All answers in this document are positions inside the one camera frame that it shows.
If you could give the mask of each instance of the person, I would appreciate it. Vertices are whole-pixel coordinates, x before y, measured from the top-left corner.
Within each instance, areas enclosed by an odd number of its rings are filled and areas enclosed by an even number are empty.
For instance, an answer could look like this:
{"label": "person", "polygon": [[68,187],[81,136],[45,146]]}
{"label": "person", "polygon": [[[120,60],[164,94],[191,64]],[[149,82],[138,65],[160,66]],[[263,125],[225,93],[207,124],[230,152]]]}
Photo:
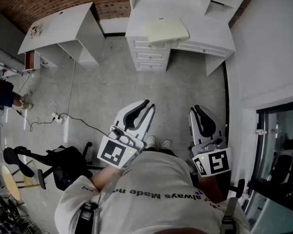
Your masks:
{"label": "person", "polygon": [[12,107],[12,105],[15,105],[22,109],[32,109],[33,104],[28,103],[32,92],[20,96],[12,91],[13,88],[14,85],[12,83],[0,79],[0,106]]}
{"label": "person", "polygon": [[[58,232],[87,234],[76,228],[81,207],[92,202],[98,205],[98,215],[91,233],[220,233],[229,200],[224,201],[214,176],[199,178],[199,188],[193,187],[189,166],[170,148],[167,140],[157,150],[156,139],[150,136],[146,149],[126,170],[106,166],[91,179],[80,176],[56,208]],[[233,218],[237,233],[249,233],[239,204]]]}

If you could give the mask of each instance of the concrete floor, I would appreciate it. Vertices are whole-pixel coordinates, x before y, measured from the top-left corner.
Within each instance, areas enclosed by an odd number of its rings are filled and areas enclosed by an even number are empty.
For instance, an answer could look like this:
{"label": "concrete floor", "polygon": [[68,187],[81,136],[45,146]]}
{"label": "concrete floor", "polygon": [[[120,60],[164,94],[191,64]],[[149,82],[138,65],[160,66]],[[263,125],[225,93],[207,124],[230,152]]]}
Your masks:
{"label": "concrete floor", "polygon": [[[60,113],[69,113],[87,124],[108,133],[120,109],[135,101],[149,99],[156,106],[156,113],[149,132],[157,138],[158,145],[166,139],[172,141],[172,150],[177,156],[188,159],[187,147],[191,142],[188,113],[191,106],[202,105],[212,110],[225,121],[225,85],[221,68],[206,77],[205,57],[188,51],[171,51],[168,70],[165,73],[136,72],[124,37],[106,39],[101,65],[91,69],[82,68],[74,61],[66,60],[62,67],[41,68],[23,77],[11,77],[14,91],[21,95],[33,90],[34,108],[23,111],[30,123],[41,121],[47,106],[56,102]],[[57,106],[46,113],[49,122]],[[15,110],[5,110],[2,116],[2,147],[25,146],[33,153],[45,155],[46,150],[75,146],[81,152],[88,141],[93,142],[87,159],[94,165],[103,165],[96,160],[102,134],[85,126],[80,121],[67,120],[64,124],[34,124],[30,131],[28,123]],[[16,166],[9,166],[11,171]],[[34,162],[33,169],[46,171],[48,167]],[[37,175],[33,182],[38,182]],[[56,234],[54,211],[62,192],[55,186],[53,176],[46,180],[47,189],[40,187],[21,189],[22,201],[31,219],[44,231]]]}

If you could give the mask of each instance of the office chair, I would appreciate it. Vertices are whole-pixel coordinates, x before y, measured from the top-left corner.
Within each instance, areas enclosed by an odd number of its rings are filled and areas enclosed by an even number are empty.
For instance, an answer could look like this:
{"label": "office chair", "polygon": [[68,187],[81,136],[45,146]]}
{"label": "office chair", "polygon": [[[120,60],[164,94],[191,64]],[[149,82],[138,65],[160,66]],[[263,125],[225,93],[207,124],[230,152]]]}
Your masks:
{"label": "office chair", "polygon": [[54,181],[58,189],[64,191],[81,175],[87,178],[92,177],[92,173],[89,170],[101,170],[102,167],[91,166],[92,162],[86,162],[85,156],[88,148],[92,146],[91,142],[86,144],[83,154],[81,154],[77,148],[60,146],[56,150],[47,150],[46,156],[33,154],[25,147],[19,146],[14,149],[8,147],[3,151],[3,158],[7,164],[15,164],[19,167],[20,171],[27,177],[33,177],[34,172],[26,166],[18,157],[18,155],[24,155],[40,163],[51,166],[50,169],[42,172],[38,169],[38,178],[41,188],[46,189],[44,179],[53,173]]}

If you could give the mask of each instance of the shoe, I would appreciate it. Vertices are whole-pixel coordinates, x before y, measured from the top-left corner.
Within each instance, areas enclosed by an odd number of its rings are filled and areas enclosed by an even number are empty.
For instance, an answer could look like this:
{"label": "shoe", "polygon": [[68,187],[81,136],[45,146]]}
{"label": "shoe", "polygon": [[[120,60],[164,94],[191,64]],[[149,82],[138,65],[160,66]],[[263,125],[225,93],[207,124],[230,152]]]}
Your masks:
{"label": "shoe", "polygon": [[25,94],[23,96],[22,102],[28,102],[30,100],[30,98],[31,98],[32,95],[33,95],[33,92],[32,91],[29,91],[28,94]]}
{"label": "shoe", "polygon": [[22,109],[28,109],[28,110],[30,110],[30,109],[33,108],[33,106],[34,106],[34,105],[33,105],[32,103],[24,102],[24,103],[22,103],[21,108],[22,108]]}
{"label": "shoe", "polygon": [[150,136],[146,141],[146,148],[154,147],[156,148],[156,139],[154,136]]}
{"label": "shoe", "polygon": [[165,140],[162,145],[161,145],[161,149],[169,149],[171,148],[171,141],[170,140]]}

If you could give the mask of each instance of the power strip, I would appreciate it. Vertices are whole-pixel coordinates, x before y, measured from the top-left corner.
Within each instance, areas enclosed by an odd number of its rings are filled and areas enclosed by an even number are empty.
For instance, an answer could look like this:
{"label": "power strip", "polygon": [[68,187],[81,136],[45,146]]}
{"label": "power strip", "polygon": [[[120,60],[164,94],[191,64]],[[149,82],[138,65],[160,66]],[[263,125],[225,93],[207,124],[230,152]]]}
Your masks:
{"label": "power strip", "polygon": [[55,120],[57,123],[62,124],[63,123],[63,118],[58,116],[56,113],[53,113],[51,116],[51,120]]}

